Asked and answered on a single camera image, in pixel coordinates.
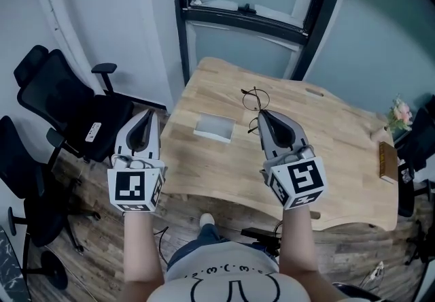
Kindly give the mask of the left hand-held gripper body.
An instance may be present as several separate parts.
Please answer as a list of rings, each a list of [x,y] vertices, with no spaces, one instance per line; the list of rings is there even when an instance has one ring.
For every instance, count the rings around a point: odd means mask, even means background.
[[[121,212],[155,212],[165,183],[160,150],[139,152],[118,148],[107,170],[110,203]]]

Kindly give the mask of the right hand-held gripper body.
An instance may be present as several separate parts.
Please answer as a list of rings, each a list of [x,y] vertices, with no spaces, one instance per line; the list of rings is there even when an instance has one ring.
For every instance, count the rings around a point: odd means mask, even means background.
[[[310,145],[265,161],[262,174],[284,210],[314,203],[328,189],[322,158]]]

